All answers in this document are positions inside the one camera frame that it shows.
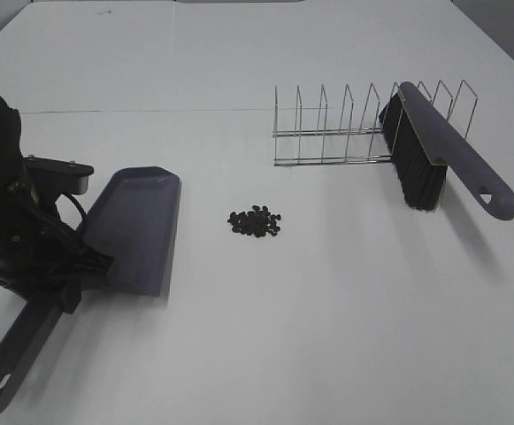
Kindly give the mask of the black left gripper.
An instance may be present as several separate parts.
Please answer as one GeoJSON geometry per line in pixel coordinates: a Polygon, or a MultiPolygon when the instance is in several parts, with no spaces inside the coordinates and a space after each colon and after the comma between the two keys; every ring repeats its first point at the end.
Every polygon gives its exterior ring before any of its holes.
{"type": "MultiPolygon", "coordinates": [[[[55,270],[81,255],[90,274],[107,274],[114,257],[88,247],[81,235],[59,217],[60,195],[40,192],[27,169],[0,188],[0,286],[21,297],[44,291],[55,270]]],[[[81,278],[68,279],[59,290],[64,313],[74,313],[81,302],[81,278]]]]}

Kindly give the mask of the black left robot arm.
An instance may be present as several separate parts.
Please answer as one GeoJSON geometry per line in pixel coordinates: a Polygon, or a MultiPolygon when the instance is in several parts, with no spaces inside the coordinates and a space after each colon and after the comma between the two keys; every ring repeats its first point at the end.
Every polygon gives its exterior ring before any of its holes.
{"type": "Polygon", "coordinates": [[[0,286],[25,300],[46,294],[65,313],[87,277],[103,277],[112,257],[88,245],[87,214],[76,200],[92,166],[26,157],[21,117],[0,96],[0,286]]]}

